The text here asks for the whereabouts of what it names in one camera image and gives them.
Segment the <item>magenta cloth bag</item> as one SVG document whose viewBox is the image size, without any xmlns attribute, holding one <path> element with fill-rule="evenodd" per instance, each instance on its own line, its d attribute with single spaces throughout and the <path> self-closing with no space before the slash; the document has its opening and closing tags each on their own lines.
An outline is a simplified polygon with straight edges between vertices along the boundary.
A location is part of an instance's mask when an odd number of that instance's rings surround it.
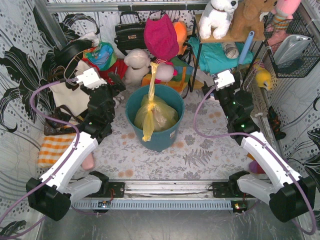
<svg viewBox="0 0 320 240">
<path fill-rule="evenodd" d="M 157 20 L 148 18 L 143 36 L 147 49 L 156 58 L 170 60 L 179 52 L 177 34 L 167 14 Z"/>
</svg>

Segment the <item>brown teddy bear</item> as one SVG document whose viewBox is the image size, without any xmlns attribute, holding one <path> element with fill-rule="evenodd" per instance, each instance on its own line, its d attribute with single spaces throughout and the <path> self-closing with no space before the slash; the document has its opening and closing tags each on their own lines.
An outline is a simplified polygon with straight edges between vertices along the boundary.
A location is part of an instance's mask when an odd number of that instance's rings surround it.
<svg viewBox="0 0 320 240">
<path fill-rule="evenodd" d="M 277 0 L 244 0 L 233 14 L 230 35 L 239 40 L 245 30 L 253 31 L 256 40 L 264 40 L 264 23 L 260 16 L 271 12 Z"/>
</svg>

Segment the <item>black leather handbag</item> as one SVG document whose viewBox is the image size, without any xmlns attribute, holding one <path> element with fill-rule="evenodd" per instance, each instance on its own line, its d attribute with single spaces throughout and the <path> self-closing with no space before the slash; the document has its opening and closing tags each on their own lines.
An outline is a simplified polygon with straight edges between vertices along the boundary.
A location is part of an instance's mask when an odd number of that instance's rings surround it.
<svg viewBox="0 0 320 240">
<path fill-rule="evenodd" d="M 115 26 L 116 38 L 114 42 L 120 52 L 127 55 L 128 50 L 147 49 L 144 40 L 144 31 L 146 24 L 140 19 L 136 11 L 124 11 L 120 14 L 120 18 L 124 15 L 136 15 L 138 22 L 123 24 L 120 19 L 119 24 Z"/>
</svg>

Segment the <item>white plush dog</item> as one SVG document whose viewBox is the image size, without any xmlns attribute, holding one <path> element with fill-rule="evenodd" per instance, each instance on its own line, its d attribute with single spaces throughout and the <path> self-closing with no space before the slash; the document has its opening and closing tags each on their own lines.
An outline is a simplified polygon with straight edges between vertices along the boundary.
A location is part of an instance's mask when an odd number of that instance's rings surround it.
<svg viewBox="0 0 320 240">
<path fill-rule="evenodd" d="M 199 36 L 216 40 L 222 39 L 228 32 L 238 0 L 210 0 L 199 21 Z"/>
</svg>

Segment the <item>orange plush toy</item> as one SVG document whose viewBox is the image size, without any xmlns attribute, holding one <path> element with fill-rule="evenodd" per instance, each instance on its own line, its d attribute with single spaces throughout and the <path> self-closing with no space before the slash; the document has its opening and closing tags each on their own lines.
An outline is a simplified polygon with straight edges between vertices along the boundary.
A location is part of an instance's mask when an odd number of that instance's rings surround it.
<svg viewBox="0 0 320 240">
<path fill-rule="evenodd" d="M 173 22 L 173 27 L 176 32 L 179 46 L 178 55 L 183 55 L 187 49 L 187 45 L 185 45 L 185 41 L 187 40 L 187 26 L 183 21 L 175 21 Z"/>
</svg>

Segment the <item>rainbow striped cloth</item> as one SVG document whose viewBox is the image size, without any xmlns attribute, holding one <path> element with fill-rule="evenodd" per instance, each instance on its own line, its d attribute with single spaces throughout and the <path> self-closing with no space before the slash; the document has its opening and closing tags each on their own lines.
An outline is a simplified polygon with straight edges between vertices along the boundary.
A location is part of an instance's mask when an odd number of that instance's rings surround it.
<svg viewBox="0 0 320 240">
<path fill-rule="evenodd" d="M 144 87 L 149 85 L 151 82 L 152 75 L 149 73 L 145 75 L 142 79 L 141 86 Z M 187 74 L 187 67 L 182 67 L 182 72 L 174 76 L 169 82 L 159 82 L 158 84 L 166 85 L 168 87 L 173 88 L 178 93 L 182 93 L 183 90 L 187 87 L 191 75 Z"/>
</svg>

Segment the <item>yellow plush duck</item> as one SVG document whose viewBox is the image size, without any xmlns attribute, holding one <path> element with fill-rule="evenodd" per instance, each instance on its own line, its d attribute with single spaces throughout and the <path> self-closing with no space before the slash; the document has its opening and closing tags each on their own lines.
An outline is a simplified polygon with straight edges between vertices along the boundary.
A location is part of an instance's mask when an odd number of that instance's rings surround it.
<svg viewBox="0 0 320 240">
<path fill-rule="evenodd" d="M 272 76 L 270 72 L 266 70 L 264 63 L 261 61 L 256 61 L 253 67 L 255 69 L 255 80 L 258 87 L 269 91 L 272 87 Z"/>
</svg>

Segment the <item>teal folded cloth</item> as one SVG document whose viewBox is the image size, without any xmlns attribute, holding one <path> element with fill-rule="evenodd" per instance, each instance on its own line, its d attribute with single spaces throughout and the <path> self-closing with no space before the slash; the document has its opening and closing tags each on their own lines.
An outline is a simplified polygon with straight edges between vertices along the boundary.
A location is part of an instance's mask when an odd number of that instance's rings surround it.
<svg viewBox="0 0 320 240">
<path fill-rule="evenodd" d="M 190 37 L 188 40 L 192 46 L 194 54 L 198 55 L 198 49 L 200 42 L 196 37 Z M 236 42 L 236 47 L 239 53 L 242 52 L 244 44 Z M 254 54 L 248 51 L 243 64 L 250 64 L 254 58 Z M 203 43 L 199 57 L 199 67 L 204 72 L 210 72 L 210 74 L 216 74 L 227 69 L 235 68 L 238 65 L 239 57 L 235 59 L 227 58 L 221 43 Z"/>
</svg>

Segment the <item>cream plush lamb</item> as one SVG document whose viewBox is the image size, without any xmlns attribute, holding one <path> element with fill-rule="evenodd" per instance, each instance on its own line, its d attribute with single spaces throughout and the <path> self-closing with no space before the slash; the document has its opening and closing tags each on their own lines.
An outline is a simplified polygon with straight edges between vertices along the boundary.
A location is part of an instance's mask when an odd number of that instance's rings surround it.
<svg viewBox="0 0 320 240">
<path fill-rule="evenodd" d="M 124 82 L 129 84 L 140 84 L 145 75 L 149 73 L 151 59 L 147 53 L 139 48 L 131 50 L 124 58 L 127 65 Z"/>
</svg>

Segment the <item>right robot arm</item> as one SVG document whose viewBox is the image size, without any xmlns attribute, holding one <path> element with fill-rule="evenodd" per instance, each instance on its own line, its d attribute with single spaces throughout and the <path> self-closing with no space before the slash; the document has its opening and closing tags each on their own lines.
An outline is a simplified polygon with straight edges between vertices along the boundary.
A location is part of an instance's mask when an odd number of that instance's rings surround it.
<svg viewBox="0 0 320 240">
<path fill-rule="evenodd" d="M 292 169 L 268 143 L 251 118 L 254 108 L 252 94 L 244 90 L 235 91 L 232 86 L 220 88 L 218 83 L 213 85 L 210 93 L 226 116 L 225 135 L 243 147 L 270 180 L 267 183 L 243 170 L 232 174 L 224 188 L 213 186 L 214 196 L 252 196 L 266 203 L 274 216 L 283 223 L 313 211 L 315 181 L 309 176 L 302 177 Z"/>
</svg>

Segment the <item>pink eyeglass case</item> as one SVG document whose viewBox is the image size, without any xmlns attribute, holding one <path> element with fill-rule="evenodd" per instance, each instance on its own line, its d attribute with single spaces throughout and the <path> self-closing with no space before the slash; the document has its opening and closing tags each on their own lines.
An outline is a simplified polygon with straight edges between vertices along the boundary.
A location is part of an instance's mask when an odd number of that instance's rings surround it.
<svg viewBox="0 0 320 240">
<path fill-rule="evenodd" d="M 93 153 L 89 153 L 88 156 L 83 160 L 81 167 L 85 171 L 89 171 L 93 169 L 95 166 L 95 160 L 94 160 L 94 155 Z"/>
</svg>

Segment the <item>silver foil pouch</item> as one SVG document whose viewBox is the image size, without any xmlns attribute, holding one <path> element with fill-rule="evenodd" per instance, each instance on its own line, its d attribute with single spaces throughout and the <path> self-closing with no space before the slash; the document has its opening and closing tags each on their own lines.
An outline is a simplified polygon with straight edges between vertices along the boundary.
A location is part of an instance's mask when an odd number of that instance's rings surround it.
<svg viewBox="0 0 320 240">
<path fill-rule="evenodd" d="M 302 54 L 311 41 L 312 38 L 305 35 L 289 35 L 284 39 L 273 55 L 275 64 L 281 65 L 283 63 L 295 60 Z"/>
</svg>

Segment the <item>wooden shelf rack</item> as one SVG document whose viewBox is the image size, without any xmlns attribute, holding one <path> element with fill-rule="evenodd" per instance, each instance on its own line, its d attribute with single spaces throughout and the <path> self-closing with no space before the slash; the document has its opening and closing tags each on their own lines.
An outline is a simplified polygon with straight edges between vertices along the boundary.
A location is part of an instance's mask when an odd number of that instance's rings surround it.
<svg viewBox="0 0 320 240">
<path fill-rule="evenodd" d="M 253 56 L 251 59 L 251 62 L 245 62 L 246 57 L 250 53 L 250 47 L 253 42 L 260 42 L 260 49 L 262 48 L 265 37 L 257 37 L 257 36 L 250 36 L 250 29 L 248 27 L 244 28 L 244 30 L 241 32 L 239 39 L 234 39 L 231 36 L 231 31 L 229 30 L 221 39 L 215 39 L 213 36 L 211 36 L 208 39 L 202 39 L 199 35 L 200 33 L 200 19 L 201 15 L 196 14 L 195 19 L 193 21 L 193 30 L 192 30 L 192 38 L 196 39 L 198 41 L 198 47 L 191 47 L 190 48 L 190 54 L 193 56 L 193 63 L 194 63 L 194 73 L 193 78 L 190 80 L 189 83 L 189 91 L 192 92 L 195 89 L 195 82 L 196 80 L 200 80 L 200 78 L 197 77 L 197 73 L 201 70 L 201 56 L 203 53 L 206 52 L 206 48 L 208 46 L 211 46 L 213 44 L 220 46 L 221 44 L 227 43 L 227 42 L 235 42 L 235 43 L 243 43 L 242 51 L 240 52 L 240 56 L 234 60 L 236 65 L 233 66 L 225 66 L 223 71 L 229 70 L 232 68 L 236 68 L 237 70 L 247 68 L 247 72 L 245 73 L 244 79 L 247 78 L 249 75 L 249 72 L 251 68 L 253 67 L 253 64 L 257 58 L 257 56 Z"/>
</svg>

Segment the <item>brown patterned bag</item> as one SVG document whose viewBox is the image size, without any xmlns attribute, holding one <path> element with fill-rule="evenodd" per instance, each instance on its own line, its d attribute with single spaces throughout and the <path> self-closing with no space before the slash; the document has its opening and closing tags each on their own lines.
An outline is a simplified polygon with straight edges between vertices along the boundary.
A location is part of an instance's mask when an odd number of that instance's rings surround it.
<svg viewBox="0 0 320 240">
<path fill-rule="evenodd" d="M 64 121 L 79 127 L 83 122 L 81 116 L 75 116 L 66 105 L 58 106 L 54 109 L 54 112 L 49 117 Z M 44 135 L 45 136 L 57 136 L 76 133 L 75 129 L 65 123 L 56 122 L 50 119 L 45 120 Z"/>
</svg>

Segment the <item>blue handled mop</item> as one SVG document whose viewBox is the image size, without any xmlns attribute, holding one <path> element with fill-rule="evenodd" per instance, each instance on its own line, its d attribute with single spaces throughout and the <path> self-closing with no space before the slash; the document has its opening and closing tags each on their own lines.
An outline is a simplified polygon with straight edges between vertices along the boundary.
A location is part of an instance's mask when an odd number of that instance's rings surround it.
<svg viewBox="0 0 320 240">
<path fill-rule="evenodd" d="M 239 60 L 238 60 L 238 64 L 237 64 L 237 67 L 235 69 L 236 72 L 239 72 L 240 71 L 240 67 L 243 65 L 244 63 L 244 60 L 245 60 L 245 57 L 249 51 L 249 48 L 251 46 L 251 43 L 254 39 L 254 36 L 255 36 L 255 32 L 254 31 L 250 31 L 248 36 L 247 36 L 247 39 L 244 43 L 244 46 L 243 46 L 243 49 L 242 49 L 242 52 L 239 56 Z"/>
</svg>

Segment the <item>yellow trash bag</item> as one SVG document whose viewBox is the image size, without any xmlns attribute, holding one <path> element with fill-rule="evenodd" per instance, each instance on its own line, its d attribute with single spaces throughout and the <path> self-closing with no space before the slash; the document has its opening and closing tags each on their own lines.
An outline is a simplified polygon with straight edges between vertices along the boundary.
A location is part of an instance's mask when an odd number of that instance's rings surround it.
<svg viewBox="0 0 320 240">
<path fill-rule="evenodd" d="M 155 80 L 159 65 L 154 62 L 151 62 L 150 65 L 151 80 L 148 94 L 143 96 L 134 119 L 134 125 L 143 132 L 143 142 L 149 142 L 154 132 L 168 130 L 179 120 L 178 112 L 155 95 Z"/>
</svg>

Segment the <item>red cloth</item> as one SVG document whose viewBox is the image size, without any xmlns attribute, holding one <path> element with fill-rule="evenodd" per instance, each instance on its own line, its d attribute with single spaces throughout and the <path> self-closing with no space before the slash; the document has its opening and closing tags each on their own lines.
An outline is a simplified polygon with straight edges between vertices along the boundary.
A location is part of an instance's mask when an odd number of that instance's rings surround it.
<svg viewBox="0 0 320 240">
<path fill-rule="evenodd" d="M 108 70 L 97 69 L 101 78 L 106 80 L 110 85 L 114 85 L 115 82 L 108 76 L 109 73 L 114 73 L 121 80 L 124 78 L 128 66 L 124 63 L 123 59 L 117 59 L 116 62 Z"/>
</svg>

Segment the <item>orange checkered towel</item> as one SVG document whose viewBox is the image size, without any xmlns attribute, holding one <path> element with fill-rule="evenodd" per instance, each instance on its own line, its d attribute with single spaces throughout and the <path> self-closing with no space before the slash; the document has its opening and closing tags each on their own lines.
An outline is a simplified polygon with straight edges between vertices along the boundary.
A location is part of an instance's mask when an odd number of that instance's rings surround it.
<svg viewBox="0 0 320 240">
<path fill-rule="evenodd" d="M 68 149 L 75 137 L 75 133 L 45 136 L 38 153 L 37 165 L 40 168 L 53 166 Z"/>
</svg>

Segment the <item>orange purple sock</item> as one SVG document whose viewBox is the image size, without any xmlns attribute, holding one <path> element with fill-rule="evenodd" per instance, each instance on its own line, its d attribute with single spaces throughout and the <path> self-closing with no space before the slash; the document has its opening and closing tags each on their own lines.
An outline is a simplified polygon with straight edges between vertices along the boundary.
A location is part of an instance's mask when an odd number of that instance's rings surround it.
<svg viewBox="0 0 320 240">
<path fill-rule="evenodd" d="M 252 162 L 249 164 L 250 172 L 254 174 L 265 174 L 265 171 L 262 169 L 262 167 L 258 164 L 258 162 L 250 153 L 247 154 L 247 157 L 252 160 Z"/>
</svg>

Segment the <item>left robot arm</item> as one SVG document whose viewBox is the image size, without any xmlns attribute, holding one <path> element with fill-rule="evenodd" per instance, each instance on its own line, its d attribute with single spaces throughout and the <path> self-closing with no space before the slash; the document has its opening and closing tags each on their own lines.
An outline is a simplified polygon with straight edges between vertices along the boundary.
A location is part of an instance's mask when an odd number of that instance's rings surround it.
<svg viewBox="0 0 320 240">
<path fill-rule="evenodd" d="M 85 158 L 112 133 L 114 98 L 126 86 L 117 74 L 110 72 L 108 76 L 113 84 L 94 73 L 84 73 L 73 79 L 89 89 L 88 113 L 84 121 L 74 127 L 76 136 L 58 161 L 39 179 L 31 178 L 26 183 L 29 206 L 54 221 L 61 220 L 72 204 L 84 197 L 104 197 L 110 203 L 116 195 L 109 178 L 98 171 L 70 183 Z"/>
</svg>

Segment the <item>colorful printed bag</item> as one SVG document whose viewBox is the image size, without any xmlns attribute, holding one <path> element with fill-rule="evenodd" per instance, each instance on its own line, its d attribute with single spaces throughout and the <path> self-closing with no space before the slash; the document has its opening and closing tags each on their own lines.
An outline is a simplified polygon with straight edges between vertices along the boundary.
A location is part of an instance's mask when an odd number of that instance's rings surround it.
<svg viewBox="0 0 320 240">
<path fill-rule="evenodd" d="M 106 71 L 116 63 L 117 56 L 110 43 L 100 42 L 96 47 L 85 50 L 82 60 L 90 62 L 100 71 Z"/>
</svg>

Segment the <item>teal trash bin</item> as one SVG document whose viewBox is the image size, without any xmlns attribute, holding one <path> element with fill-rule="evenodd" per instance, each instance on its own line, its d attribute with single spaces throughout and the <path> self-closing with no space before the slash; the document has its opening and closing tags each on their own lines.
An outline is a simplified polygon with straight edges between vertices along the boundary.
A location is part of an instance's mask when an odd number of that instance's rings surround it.
<svg viewBox="0 0 320 240">
<path fill-rule="evenodd" d="M 143 97 L 148 94 L 148 92 L 148 85 L 142 86 L 133 91 L 127 100 L 125 114 L 128 122 L 133 127 L 139 142 L 149 150 L 161 152 L 169 148 L 177 138 L 180 123 L 185 113 L 185 103 L 181 95 L 173 88 L 166 85 L 156 84 L 155 95 L 162 98 L 170 107 L 177 111 L 178 121 L 174 126 L 165 131 L 154 132 L 151 136 L 151 140 L 144 142 L 142 140 L 143 131 L 134 125 L 134 120 L 139 108 L 141 107 Z"/>
</svg>

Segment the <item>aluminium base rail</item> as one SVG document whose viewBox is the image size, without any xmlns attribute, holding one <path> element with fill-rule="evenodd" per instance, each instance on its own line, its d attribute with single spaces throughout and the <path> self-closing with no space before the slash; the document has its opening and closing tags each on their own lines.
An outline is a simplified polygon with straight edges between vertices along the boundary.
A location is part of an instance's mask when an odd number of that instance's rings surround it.
<svg viewBox="0 0 320 240">
<path fill-rule="evenodd" d="M 227 181 L 109 180 L 87 176 L 57 189 L 76 210 L 234 210 L 242 211 L 257 193 L 236 193 Z"/>
</svg>

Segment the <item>cream canvas tote bag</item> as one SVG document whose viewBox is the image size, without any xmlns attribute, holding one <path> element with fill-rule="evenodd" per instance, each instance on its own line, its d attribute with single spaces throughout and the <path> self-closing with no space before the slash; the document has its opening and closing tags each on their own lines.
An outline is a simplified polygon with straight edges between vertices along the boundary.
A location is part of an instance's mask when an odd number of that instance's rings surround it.
<svg viewBox="0 0 320 240">
<path fill-rule="evenodd" d="M 67 88 L 66 83 L 49 87 L 53 92 L 56 107 L 65 105 L 73 115 L 78 116 L 88 109 L 89 95 L 78 86 L 75 90 Z"/>
</svg>

